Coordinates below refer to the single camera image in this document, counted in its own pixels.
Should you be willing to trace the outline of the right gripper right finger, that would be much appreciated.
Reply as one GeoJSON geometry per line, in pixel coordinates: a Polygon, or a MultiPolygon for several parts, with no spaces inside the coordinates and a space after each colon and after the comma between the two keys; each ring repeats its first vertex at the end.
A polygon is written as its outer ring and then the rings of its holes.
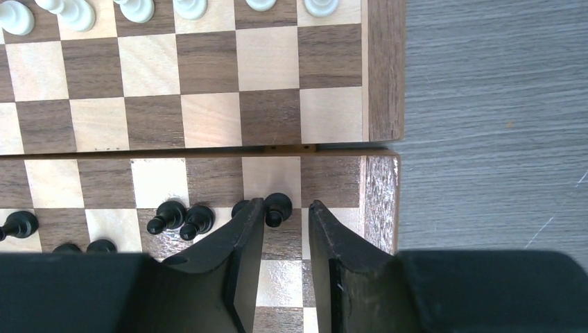
{"type": "Polygon", "coordinates": [[[551,250],[388,254],[319,200],[309,245],[320,332],[586,332],[587,273],[551,250]]]}

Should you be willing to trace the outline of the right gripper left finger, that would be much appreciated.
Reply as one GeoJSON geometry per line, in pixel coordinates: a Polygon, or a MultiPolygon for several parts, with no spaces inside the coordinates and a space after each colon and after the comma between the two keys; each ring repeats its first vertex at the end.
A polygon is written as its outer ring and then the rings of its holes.
{"type": "Polygon", "coordinates": [[[158,261],[147,253],[2,253],[2,332],[251,332],[266,209],[158,261]]]}

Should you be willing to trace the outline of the black pawn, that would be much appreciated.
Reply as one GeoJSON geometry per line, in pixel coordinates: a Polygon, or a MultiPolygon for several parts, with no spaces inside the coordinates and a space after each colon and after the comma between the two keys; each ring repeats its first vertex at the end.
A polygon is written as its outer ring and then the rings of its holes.
{"type": "Polygon", "coordinates": [[[186,213],[187,210],[181,202],[165,201],[157,208],[156,215],[148,222],[146,229],[152,235],[178,229],[183,225],[186,213]]]}
{"type": "Polygon", "coordinates": [[[108,239],[97,239],[87,246],[87,253],[116,253],[116,245],[108,239]]]}
{"type": "Polygon", "coordinates": [[[53,249],[53,253],[81,253],[79,246],[73,243],[63,243],[53,249]]]}
{"type": "Polygon", "coordinates": [[[208,233],[215,222],[214,212],[205,205],[194,205],[188,209],[184,225],[180,228],[180,238],[185,241],[194,240],[199,234],[208,233]]]}
{"type": "Polygon", "coordinates": [[[237,202],[232,208],[231,218],[233,219],[249,202],[249,200],[240,200],[237,202]]]}
{"type": "Polygon", "coordinates": [[[1,241],[7,237],[25,239],[34,234],[39,228],[37,217],[27,211],[17,211],[8,215],[6,222],[1,226],[1,241]]]}
{"type": "Polygon", "coordinates": [[[288,220],[293,212],[291,199],[283,193],[273,193],[264,200],[266,209],[265,222],[272,228],[277,228],[288,220]]]}

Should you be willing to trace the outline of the wooden chess board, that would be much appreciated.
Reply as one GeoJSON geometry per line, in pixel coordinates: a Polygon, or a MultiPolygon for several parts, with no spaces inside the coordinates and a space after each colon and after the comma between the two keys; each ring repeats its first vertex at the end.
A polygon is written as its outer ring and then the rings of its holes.
{"type": "Polygon", "coordinates": [[[34,26],[1,31],[1,218],[39,229],[3,252],[81,250],[108,239],[158,260],[204,239],[148,232],[167,200],[206,205],[214,229],[243,199],[281,192],[290,218],[267,228],[255,332],[317,332],[309,205],[397,248],[399,158],[322,153],[320,144],[383,143],[404,134],[405,1],[92,1],[95,22],[25,1],[34,26]]]}

